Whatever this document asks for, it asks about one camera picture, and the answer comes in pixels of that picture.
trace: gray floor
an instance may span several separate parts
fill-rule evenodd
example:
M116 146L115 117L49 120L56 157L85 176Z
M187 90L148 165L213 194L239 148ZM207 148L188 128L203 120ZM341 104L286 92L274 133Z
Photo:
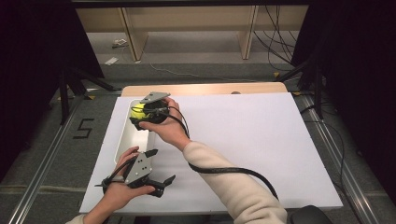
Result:
M285 40L293 44L289 33L282 33ZM106 81L117 87L127 85L170 84L170 83L209 83L238 81L272 81L274 73L283 71L275 67L289 69L290 66L270 55L254 37L249 60L242 60L234 32L187 32L187 33L152 33L145 47L144 57L140 62L133 62L128 48L112 49L115 39L125 38L123 34L89 34L106 76ZM280 46L273 45L278 52ZM112 65L104 62L112 57L119 60ZM286 82L289 91L294 91L297 79ZM87 88L96 88L86 83ZM56 155L49 172L37 194L24 223L65 223L78 214L85 188L90 180L96 162L112 108L118 95L110 92L92 93L93 100L86 99L78 110L66 132L63 143ZM295 102L300 110L307 107L310 95L296 96ZM358 155L357 148L350 137L343 121L337 116L331 99L324 94L324 121L331 126L329 132L334 143L345 149L345 163L353 174L363 192L363 196L374 211L377 223L395 223L396 207L376 180L364 158ZM60 128L61 106L58 94L50 103L52 109L43 116L31 139L31 148L25 150L14 162L6 178L0 184L0 223L7 223L12 211L21 199L26 187L30 184L40 162L45 157L52 139ZM312 120L312 110L302 114L304 120ZM92 128L89 138L76 139L85 132L78 130L82 119ZM331 179L339 184L339 171L331 157L327 143L323 141L314 122L307 122L306 127L318 149L319 155L328 170ZM359 223L354 206L350 206L346 195L339 190L344 207L326 210L334 223ZM109 223L133 223L131 217L114 216Z

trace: aluminum rail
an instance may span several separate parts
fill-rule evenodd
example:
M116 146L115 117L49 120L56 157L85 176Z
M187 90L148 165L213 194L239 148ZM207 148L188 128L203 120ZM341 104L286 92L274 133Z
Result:
M306 106L312 105L314 102L312 101L311 98L304 98L304 103ZM326 145L326 148L328 149L332 160L334 161L335 165L337 168L341 169L342 166L342 157L343 157L343 152L342 149L340 149L334 142L334 139L332 138L332 135L329 132L329 129L325 124L320 124L322 122L321 119L319 119L318 115L316 112L312 109L309 110L309 114L313 121L317 121L316 127L318 129L319 134L321 135L323 142ZM347 191L349 192L352 201L355 205L356 210L358 211L361 221L365 224L379 224L378 218L375 215L375 212L373 210L373 207L370 205L369 201L365 197L363 191L361 190L361 187L359 186L359 183L355 179L354 175L350 171L347 161L344 158L343 161L343 183L346 186Z
M20 224L23 223L23 221L26 219L26 216L32 207L32 204L35 200L35 196L37 195L41 184L43 183L52 163L53 160L55 159L59 148L62 145L62 142L64 140L65 134L69 130L70 124L73 121L74 115L78 109L78 106L81 104L81 102L84 100L84 96L76 96L75 99L73 100L73 104L71 106L71 113L70 116L67 118L65 123L59 128L58 132L56 133L54 139L52 140L51 145L49 146L49 149L44 156L43 161L40 163L40 166L38 167L37 171L35 172L35 175L30 182L29 186L27 187L26 191L23 193L23 196L21 197L21 200L17 204L10 220L9 224Z

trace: black device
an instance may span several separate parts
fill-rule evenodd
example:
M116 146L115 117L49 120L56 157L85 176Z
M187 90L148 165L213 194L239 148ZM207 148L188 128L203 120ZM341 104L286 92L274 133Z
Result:
M158 149L152 149L146 152L141 152L137 157L133 157L121 165L112 175L108 176L102 181L102 184L96 185L96 187L102 187L103 193L107 191L108 186L112 182L125 183L131 189L137 189L145 185L150 185L155 188L149 195L161 198L165 188L172 184L176 178L175 175L167 178L165 181L158 182L149 178L149 174L152 171L151 168L151 157L155 156ZM117 175L117 173L126 166L126 170L123 175Z
M137 130L144 130L139 126L141 121L158 124L169 117L168 105L162 101L163 98L169 95L166 92L153 91L141 100L140 104L131 107L131 117L129 119Z

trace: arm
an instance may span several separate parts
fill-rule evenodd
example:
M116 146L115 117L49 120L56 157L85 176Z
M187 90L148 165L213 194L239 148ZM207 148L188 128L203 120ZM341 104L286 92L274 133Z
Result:
M184 158L202 168L235 167L215 149L191 142ZM227 207L234 223L286 223L287 213L279 201L249 175L221 174L201 177Z
M136 152L139 147L131 147L120 156L116 169L124 164L132 157L137 156ZM122 175L126 167L121 169L117 175ZM133 198L151 193L155 188L152 186L143 186L138 189L130 189L124 183L111 183L101 201L87 214L80 215L73 218L66 224L101 224L103 223L114 211L124 207Z
M178 119L181 115L178 103L165 98L170 114ZM180 124L168 118L161 124L140 122L139 125L157 133L163 141L177 147L191 164L202 168L235 167L215 149L192 142ZM221 174L201 177L219 196L227 207L234 223L286 223L287 213L279 201L249 175Z

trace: metal frame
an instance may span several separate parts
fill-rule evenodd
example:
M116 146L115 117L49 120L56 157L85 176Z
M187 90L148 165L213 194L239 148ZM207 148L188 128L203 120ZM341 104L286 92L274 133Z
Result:
M17 204L17 206L10 218L10 221L8 222L9 224L23 223L23 221L25 220L25 218L26 218L26 216L27 216L27 214L35 200L35 196L37 195L37 193L40 189L40 186L43 183L44 179L46 178L46 175L47 175L48 171L50 170L53 160L55 159L55 157L59 151L59 148L62 145L65 134L67 133L67 131L70 128L70 124L73 121L73 118L74 118L74 115L78 109L78 106L81 104L81 102L83 100L84 100L83 95L76 96L75 99L73 100L70 116L67 118L67 120L64 122L64 124L59 128L54 139L52 140L52 143L49 146L49 149L48 149L43 161L40 163L40 166L38 167L37 171L35 172L35 176L33 177L29 186L26 188L26 191L23 193L21 200Z
M213 7L213 6L279 6L330 3L330 0L72 0L78 8L92 7Z
M312 98L305 97L304 103L306 106L312 105L314 102ZM317 122L321 122L322 119L318 117L318 114L314 111L310 110L311 119ZM343 157L342 150L335 144L332 135L329 132L329 129L325 125L316 124L319 134L321 135L323 142L326 145L326 148L329 151L330 156L334 164L338 169L341 169L341 161ZM368 199L364 195L358 181L353 176L352 172L349 169L347 161L344 159L343 161L343 182L346 186L346 189L350 193L350 197L353 200L356 210L358 211L361 221L363 223L376 224L379 223L378 218L375 215L373 207L370 205Z

